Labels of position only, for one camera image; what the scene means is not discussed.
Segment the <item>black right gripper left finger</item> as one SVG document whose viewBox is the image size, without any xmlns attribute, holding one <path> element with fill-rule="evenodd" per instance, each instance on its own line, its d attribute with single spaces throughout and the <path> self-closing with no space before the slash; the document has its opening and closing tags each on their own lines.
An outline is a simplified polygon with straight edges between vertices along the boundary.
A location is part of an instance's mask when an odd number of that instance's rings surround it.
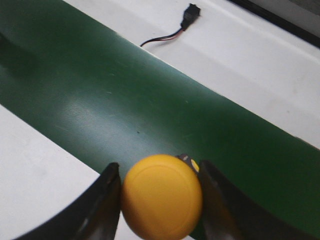
<svg viewBox="0 0 320 240">
<path fill-rule="evenodd" d="M 113 240 L 120 218 L 119 164 L 110 163 L 70 205 L 18 240 Z"/>
</svg>

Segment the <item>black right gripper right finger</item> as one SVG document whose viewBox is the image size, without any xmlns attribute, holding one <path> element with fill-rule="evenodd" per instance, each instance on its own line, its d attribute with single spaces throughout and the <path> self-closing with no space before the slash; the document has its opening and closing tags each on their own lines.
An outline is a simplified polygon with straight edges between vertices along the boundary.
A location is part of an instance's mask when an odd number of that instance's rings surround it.
<svg viewBox="0 0 320 240">
<path fill-rule="evenodd" d="M 201 161 L 198 178 L 203 194 L 202 222 L 206 239 L 315 239 L 256 204 L 211 162 Z"/>
</svg>

